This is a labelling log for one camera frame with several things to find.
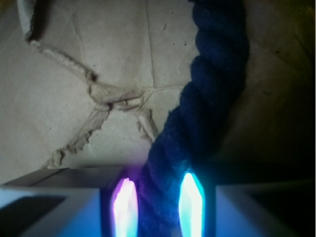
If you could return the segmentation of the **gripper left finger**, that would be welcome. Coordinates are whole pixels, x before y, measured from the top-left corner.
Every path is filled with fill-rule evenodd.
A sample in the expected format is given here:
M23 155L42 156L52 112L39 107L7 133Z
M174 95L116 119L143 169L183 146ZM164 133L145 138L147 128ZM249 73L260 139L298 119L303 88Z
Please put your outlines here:
M136 188L123 166L40 169L0 187L3 237L135 237Z

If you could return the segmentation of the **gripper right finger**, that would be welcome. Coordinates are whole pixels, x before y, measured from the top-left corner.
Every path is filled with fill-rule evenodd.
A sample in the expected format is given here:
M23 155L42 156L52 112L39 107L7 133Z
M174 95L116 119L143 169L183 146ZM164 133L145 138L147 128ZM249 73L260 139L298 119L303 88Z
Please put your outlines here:
M313 237L315 176L263 162L207 162L184 175L179 218L184 237Z

